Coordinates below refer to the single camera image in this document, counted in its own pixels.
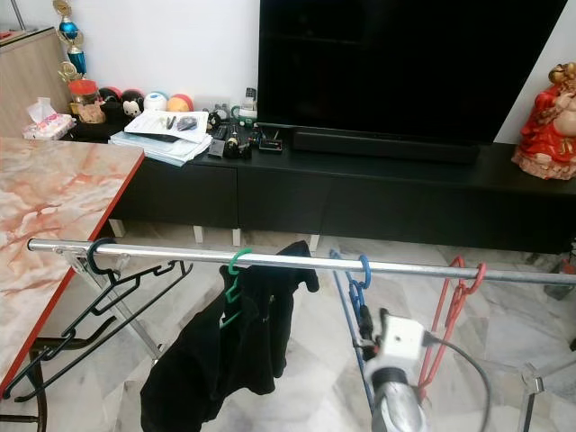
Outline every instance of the trophy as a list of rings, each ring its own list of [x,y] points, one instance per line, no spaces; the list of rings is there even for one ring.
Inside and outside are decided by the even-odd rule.
[[[54,0],[52,2],[56,12],[62,17],[62,22],[56,33],[61,41],[67,44],[67,54],[70,62],[75,66],[76,71],[83,75],[86,73],[86,59],[82,51],[84,35],[77,26],[70,20],[72,8],[66,0]]]
[[[82,77],[82,74],[78,74],[76,66],[74,66],[69,61],[63,61],[60,63],[60,70],[58,71],[58,74],[60,75],[60,78],[62,78],[62,81],[65,83],[76,81]]]

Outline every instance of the tiled floor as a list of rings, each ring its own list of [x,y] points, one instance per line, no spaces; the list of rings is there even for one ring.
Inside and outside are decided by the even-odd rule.
[[[127,223],[124,239],[132,244],[196,247],[192,227]],[[243,243],[257,252],[275,253],[306,236],[286,233],[245,232]],[[235,250],[229,230],[207,229],[204,247]],[[485,261],[491,268],[547,271],[550,257],[526,265],[528,254],[456,247],[436,247],[357,238],[321,238],[317,257],[329,250],[356,259],[366,254],[373,261],[446,265],[462,254],[469,266]],[[152,262],[132,261],[131,270]],[[221,290],[218,265],[199,263],[193,272],[140,320],[158,342],[174,340],[179,330]],[[129,300],[134,310],[162,288],[166,279],[146,280]],[[370,412],[350,346],[338,291],[331,272],[319,272],[321,289],[295,295],[292,337],[287,367],[276,390],[266,396],[238,391],[229,397],[220,415],[202,431],[322,432],[368,431]],[[393,314],[412,317],[429,327],[442,281],[416,276],[373,275],[365,292],[373,313],[386,307]],[[52,314],[45,335],[58,334],[87,305],[94,293],[77,277]],[[80,329],[87,336],[98,322],[90,319]],[[466,349],[489,373],[494,401],[492,432],[514,432],[523,387],[518,368],[525,362],[536,366],[570,353],[576,338],[576,292],[555,301],[542,286],[518,283],[485,283],[465,306],[453,341]],[[45,364],[51,376],[77,352],[65,352]],[[146,350],[123,330],[83,363],[48,389],[49,432],[136,432],[140,430],[139,391],[151,361]],[[573,432],[576,424],[576,367],[545,381],[548,391],[536,398],[531,431]],[[14,394],[22,394],[25,386]],[[479,425],[484,390],[476,372],[460,357],[446,353],[438,376],[427,392],[424,408],[433,430],[474,431]],[[2,413],[34,413],[34,402],[0,404]],[[33,431],[34,425],[0,424],[3,432]]]

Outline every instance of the paper stack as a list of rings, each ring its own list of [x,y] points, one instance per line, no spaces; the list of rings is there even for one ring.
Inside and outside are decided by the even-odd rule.
[[[174,124],[185,116],[193,116],[197,126],[192,130],[177,130],[176,126],[167,129],[167,118],[175,117]],[[177,167],[204,152],[212,143],[212,137],[206,133],[207,112],[162,112],[144,111],[136,117],[124,132],[118,132],[108,141],[118,146],[136,146],[144,150],[149,158],[154,158]],[[135,135],[146,133],[147,137]],[[174,142],[153,139],[153,135],[170,135],[178,137]]]
[[[147,157],[161,160],[171,165],[181,167],[189,160],[204,152],[212,143],[212,137],[206,134],[200,143],[194,143],[185,139],[174,142],[163,142],[157,139],[141,137],[126,132],[118,132],[110,137],[111,144],[117,146],[136,146],[144,150]]]

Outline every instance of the red figurine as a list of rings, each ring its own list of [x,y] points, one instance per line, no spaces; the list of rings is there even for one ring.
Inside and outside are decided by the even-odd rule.
[[[558,65],[552,86],[536,97],[512,161],[543,179],[576,176],[576,63]]]

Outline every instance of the soundbar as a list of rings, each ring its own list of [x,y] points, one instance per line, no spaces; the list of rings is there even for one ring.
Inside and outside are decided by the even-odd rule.
[[[461,145],[417,139],[392,139],[371,133],[319,128],[296,128],[292,147],[322,153],[429,160],[455,164],[472,164],[480,152],[480,144],[476,143]]]

